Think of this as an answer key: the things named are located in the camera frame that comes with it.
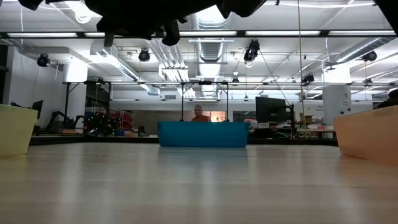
man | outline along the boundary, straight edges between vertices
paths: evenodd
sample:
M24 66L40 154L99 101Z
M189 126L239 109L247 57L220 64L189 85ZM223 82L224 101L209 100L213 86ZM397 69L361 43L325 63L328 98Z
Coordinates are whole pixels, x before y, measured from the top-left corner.
M398 105L398 89L391 91L390 94L388 95L389 99L387 101L384 101L380 103L377 108L385 108L388 106L395 106Z
M210 117L202 115L202 113L203 113L203 110L202 110L201 106L196 105L195 106L195 117L192 118L191 121L193 121L193 122L211 122Z

yellow bin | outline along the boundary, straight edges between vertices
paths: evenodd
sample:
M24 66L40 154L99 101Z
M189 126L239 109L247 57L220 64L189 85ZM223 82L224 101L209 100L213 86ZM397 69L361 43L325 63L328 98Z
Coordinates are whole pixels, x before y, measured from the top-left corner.
M27 152L37 111L0 104L0 157Z

orange shirt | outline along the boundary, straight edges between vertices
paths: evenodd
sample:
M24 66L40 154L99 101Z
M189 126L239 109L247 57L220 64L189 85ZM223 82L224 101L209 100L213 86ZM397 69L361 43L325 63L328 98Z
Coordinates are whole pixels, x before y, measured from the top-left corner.
M192 118L191 121L193 121L193 122L211 122L211 119L209 116L202 115L199 117Z

blue bin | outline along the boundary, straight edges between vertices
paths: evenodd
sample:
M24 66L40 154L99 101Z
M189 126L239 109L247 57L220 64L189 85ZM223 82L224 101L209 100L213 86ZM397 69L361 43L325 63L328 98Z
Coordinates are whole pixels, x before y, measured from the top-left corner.
M249 124L162 121L157 129L162 147L246 147Z

computer monitor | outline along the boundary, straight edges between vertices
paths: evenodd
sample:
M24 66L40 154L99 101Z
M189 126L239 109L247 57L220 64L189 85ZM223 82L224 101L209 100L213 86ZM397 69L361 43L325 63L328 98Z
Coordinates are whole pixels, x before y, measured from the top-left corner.
M258 123L284 122L289 119L285 100L266 97L256 97L256 116Z
M32 110L37 110L37 119L40 119L40 113L42 112L43 101L34 102L32 105Z

